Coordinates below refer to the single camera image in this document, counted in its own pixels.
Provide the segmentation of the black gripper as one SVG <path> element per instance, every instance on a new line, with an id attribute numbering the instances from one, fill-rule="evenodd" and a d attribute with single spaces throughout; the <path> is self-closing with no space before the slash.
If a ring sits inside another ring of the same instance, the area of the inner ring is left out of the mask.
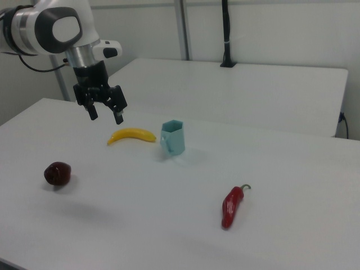
<path id="1" fill-rule="evenodd" d="M 123 111 L 127 107 L 127 101 L 119 85 L 110 87 L 104 61 L 87 67 L 73 68 L 78 83 L 73 86 L 76 101 L 79 106 L 83 106 L 89 113 L 90 119 L 98 118 L 94 102 L 104 103 L 114 114 L 117 125 L 121 124 Z M 97 88 L 91 94 L 88 88 Z"/>

